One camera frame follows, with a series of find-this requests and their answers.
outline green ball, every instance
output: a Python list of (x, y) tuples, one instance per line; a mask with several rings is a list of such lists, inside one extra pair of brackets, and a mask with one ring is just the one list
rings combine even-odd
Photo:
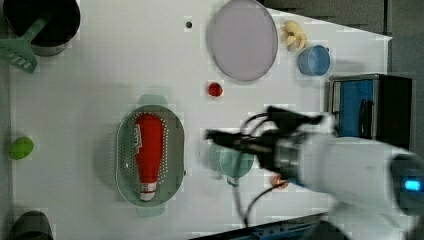
[(31, 154), (33, 149), (34, 143), (29, 137), (20, 137), (10, 148), (9, 156), (15, 160), (21, 160)]

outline small bowl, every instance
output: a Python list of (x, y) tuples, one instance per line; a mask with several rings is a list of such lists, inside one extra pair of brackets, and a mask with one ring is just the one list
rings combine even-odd
[(328, 49), (317, 45), (305, 49), (298, 58), (299, 70), (307, 76), (322, 76), (330, 68), (330, 53)]

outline green handle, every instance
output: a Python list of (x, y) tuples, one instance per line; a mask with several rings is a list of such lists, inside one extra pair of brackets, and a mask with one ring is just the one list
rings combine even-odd
[(50, 20), (50, 16), (41, 16), (28, 28), (24, 35), (22, 35), (21, 39), (24, 39), (28, 42), (32, 42), (34, 38), (44, 29), (47, 23)]

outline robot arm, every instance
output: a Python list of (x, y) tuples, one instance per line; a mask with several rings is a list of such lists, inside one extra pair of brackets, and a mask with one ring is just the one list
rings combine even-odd
[(277, 129), (259, 137), (209, 131), (207, 138), (255, 154), (262, 167), (292, 183), (334, 196), (340, 204), (321, 228), (330, 224), (350, 239), (402, 239), (400, 233), (412, 227), (408, 216), (424, 216), (419, 156), (381, 142), (337, 138), (328, 114), (311, 118), (274, 107), (267, 112)]

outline red bottle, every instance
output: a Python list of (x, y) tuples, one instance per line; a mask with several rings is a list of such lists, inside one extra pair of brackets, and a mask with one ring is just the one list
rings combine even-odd
[(135, 160), (142, 191), (140, 198), (150, 201), (155, 196), (159, 167), (162, 162), (163, 124), (153, 114), (143, 114), (135, 121)]

